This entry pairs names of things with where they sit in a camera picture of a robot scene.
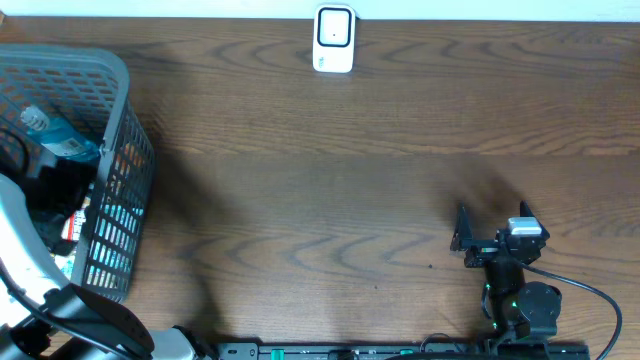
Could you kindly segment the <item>orange yellow snack bag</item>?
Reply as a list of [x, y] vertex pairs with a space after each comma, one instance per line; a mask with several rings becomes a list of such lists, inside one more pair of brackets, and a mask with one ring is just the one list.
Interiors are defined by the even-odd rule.
[[65, 221], [61, 241], [51, 251], [56, 266], [67, 279], [71, 279], [81, 231], [87, 220], [86, 209], [90, 203], [91, 195], [86, 195], [80, 208]]

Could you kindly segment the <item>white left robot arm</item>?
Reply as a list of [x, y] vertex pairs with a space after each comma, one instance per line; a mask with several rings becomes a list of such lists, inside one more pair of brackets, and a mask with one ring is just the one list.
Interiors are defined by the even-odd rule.
[[74, 285], [37, 233], [22, 189], [1, 177], [1, 280], [27, 317], [3, 341], [37, 321], [72, 336], [69, 359], [217, 359], [219, 353], [174, 327], [149, 332], [126, 307]]

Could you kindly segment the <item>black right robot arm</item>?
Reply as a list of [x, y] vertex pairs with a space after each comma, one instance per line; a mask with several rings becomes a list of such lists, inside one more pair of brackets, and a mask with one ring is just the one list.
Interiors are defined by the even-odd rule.
[[546, 340], [557, 334], [561, 292], [543, 282], [528, 282], [524, 267], [541, 256], [550, 238], [526, 202], [492, 239], [474, 236], [464, 206], [457, 211], [450, 249], [464, 254], [464, 266], [484, 270], [482, 306], [503, 342]]

